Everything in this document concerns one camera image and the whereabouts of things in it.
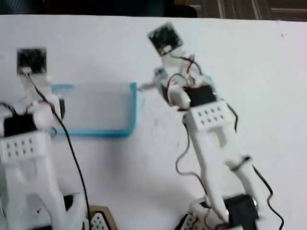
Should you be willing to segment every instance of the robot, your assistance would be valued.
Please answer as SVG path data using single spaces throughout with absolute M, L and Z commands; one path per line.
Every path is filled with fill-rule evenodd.
M 204 188 L 203 198 L 192 202 L 189 211 L 176 230 L 264 230 L 270 227 L 268 212 L 271 207 L 272 189 L 252 159 L 241 148 L 237 136 L 237 115 L 232 107 L 220 97 L 212 79 L 202 72 L 195 56 L 184 57 L 183 42 L 171 23 L 166 23 L 148 34 L 154 48 L 162 58 L 163 66 L 154 72 L 153 81 L 140 87 L 140 90 L 156 87 L 169 106 L 177 106 L 183 111 L 183 124 L 191 138 L 201 168 L 201 176 L 189 172 L 181 175 L 197 176 Z M 215 134 L 218 146 L 210 135 Z M 220 170 L 217 162 L 222 161 L 241 181 L 244 194 L 224 199 L 218 181 Z M 266 198 L 261 189 L 265 183 L 270 191 Z
M 18 50 L 17 73 L 30 103 L 22 114 L 1 103 L 12 113 L 0 120 L 1 230 L 89 228 L 84 196 L 59 190 L 49 130 L 62 124 L 65 106 L 46 70 L 46 49 Z

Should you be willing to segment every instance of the white table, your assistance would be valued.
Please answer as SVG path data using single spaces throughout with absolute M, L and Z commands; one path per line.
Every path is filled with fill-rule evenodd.
M 48 72 L 55 82 L 148 81 L 161 60 L 146 34 L 169 20 L 185 50 L 196 54 L 239 114 L 239 138 L 275 191 L 272 205 L 284 216 L 284 229 L 304 229 L 307 23 L 0 16 L 2 99 L 21 89 L 15 55 L 17 47 L 25 46 L 47 47 Z M 157 92 L 144 97 L 132 137 L 74 138 L 73 145 L 90 203 L 108 206 L 120 230 L 171 230 L 202 190 L 196 179 L 175 171 L 175 160 L 186 146 L 182 115 Z M 63 191 L 81 191 L 64 138 L 54 142 L 54 161 Z M 199 169 L 192 148 L 181 168 Z M 227 195 L 242 190 L 232 175 L 223 178 L 221 187 Z M 278 229 L 279 220 L 272 218 Z

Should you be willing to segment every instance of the dark floor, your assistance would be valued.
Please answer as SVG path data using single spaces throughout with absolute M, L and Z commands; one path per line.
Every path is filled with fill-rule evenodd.
M 307 0 L 187 0 L 199 17 L 307 21 Z

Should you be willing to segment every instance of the blue rim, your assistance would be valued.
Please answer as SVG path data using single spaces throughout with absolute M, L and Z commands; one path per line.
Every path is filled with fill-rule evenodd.
M 72 84 L 56 84 L 52 86 L 52 91 L 58 91 L 59 89 L 71 89 Z M 69 135 L 78 137 L 97 137 L 97 138 L 126 138 L 129 137 L 136 124 L 136 113 L 137 113 L 137 83 L 133 82 L 130 84 L 132 91 L 132 116 L 130 126 L 126 129 L 68 129 Z M 58 134 L 64 135 L 63 130 L 58 130 Z

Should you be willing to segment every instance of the clear plastic container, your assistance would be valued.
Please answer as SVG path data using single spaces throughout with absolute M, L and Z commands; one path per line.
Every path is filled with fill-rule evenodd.
M 54 93 L 65 101 L 65 124 L 70 135 L 122 138 L 131 135 L 137 113 L 136 83 L 56 84 Z

